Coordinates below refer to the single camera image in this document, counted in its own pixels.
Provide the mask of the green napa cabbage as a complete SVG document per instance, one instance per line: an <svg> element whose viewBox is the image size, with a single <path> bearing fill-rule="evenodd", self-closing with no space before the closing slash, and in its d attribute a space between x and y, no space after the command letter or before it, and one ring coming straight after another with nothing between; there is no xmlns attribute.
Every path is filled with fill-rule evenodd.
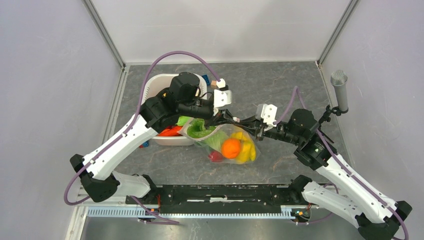
<svg viewBox="0 0 424 240"><path fill-rule="evenodd" d="M184 129L185 134L196 144L202 147L208 146L214 151L221 151L222 143L229 138L229 135L217 126L212 126L209 129L204 127L203 119L194 119L190 124L186 124Z"/></svg>

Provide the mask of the clear zip top bag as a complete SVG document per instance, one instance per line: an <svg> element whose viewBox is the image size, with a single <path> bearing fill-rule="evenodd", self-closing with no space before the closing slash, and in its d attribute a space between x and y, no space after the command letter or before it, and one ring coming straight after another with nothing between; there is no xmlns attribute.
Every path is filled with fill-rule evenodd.
<svg viewBox="0 0 424 240"><path fill-rule="evenodd" d="M245 165L259 159L261 152L253 138L232 124L206 127L205 120L189 118L178 133L193 141L210 162Z"/></svg>

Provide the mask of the yellow banana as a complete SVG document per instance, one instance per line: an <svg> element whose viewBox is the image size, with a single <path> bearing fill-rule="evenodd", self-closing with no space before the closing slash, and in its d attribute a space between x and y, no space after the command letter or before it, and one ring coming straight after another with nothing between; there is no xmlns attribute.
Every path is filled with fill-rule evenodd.
<svg viewBox="0 0 424 240"><path fill-rule="evenodd" d="M237 164L245 164L254 162L257 158L256 145L249 135L244 131L232 133L232 138L237 139L241 143L241 151L235 158Z"/></svg>

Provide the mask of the orange bell pepper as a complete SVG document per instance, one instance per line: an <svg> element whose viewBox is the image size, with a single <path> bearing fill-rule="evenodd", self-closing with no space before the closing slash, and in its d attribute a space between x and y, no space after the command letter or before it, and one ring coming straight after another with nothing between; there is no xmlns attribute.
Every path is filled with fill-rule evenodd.
<svg viewBox="0 0 424 240"><path fill-rule="evenodd" d="M236 138L226 139L220 148L223 157L227 159L235 159L242 150L241 141Z"/></svg>

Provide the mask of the red apple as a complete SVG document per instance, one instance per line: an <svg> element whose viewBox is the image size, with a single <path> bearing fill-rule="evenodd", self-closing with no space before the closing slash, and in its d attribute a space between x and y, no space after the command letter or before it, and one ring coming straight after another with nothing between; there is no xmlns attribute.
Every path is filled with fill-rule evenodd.
<svg viewBox="0 0 424 240"><path fill-rule="evenodd" d="M219 151L213 150L208 154L208 159L213 163L220 163L223 162L225 158Z"/></svg>

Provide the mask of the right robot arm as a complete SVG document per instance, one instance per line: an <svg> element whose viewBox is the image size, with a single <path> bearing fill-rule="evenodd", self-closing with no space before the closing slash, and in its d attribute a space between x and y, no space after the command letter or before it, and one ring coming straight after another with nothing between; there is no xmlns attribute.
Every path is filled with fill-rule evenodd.
<svg viewBox="0 0 424 240"><path fill-rule="evenodd" d="M351 223L366 240L392 240L399 229L408 240L405 220L412 211L406 201L395 201L373 187L358 174L320 132L320 124L307 109L296 109L288 122L268 124L258 116L231 122L255 136L297 146L294 155L305 166L324 176L343 191L328 191L310 178L300 175L290 185L289 199L318 205Z"/></svg>

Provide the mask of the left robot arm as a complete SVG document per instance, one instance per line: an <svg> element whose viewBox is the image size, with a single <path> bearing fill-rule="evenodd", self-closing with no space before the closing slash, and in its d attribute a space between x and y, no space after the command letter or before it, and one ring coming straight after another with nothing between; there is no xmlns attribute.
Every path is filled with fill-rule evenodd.
<svg viewBox="0 0 424 240"><path fill-rule="evenodd" d="M141 144L175 125L179 117L204 119L207 124L217 125L219 109L232 102L232 92L222 78L208 99L203 97L206 91L201 88L203 78L198 74L159 74L147 81L147 90L159 80L168 85L149 98L142 95L141 103L124 127L91 153L75 154L70 159L87 198L93 202L133 196L145 204L153 203L157 190L145 176L122 174L116 172L116 167Z"/></svg>

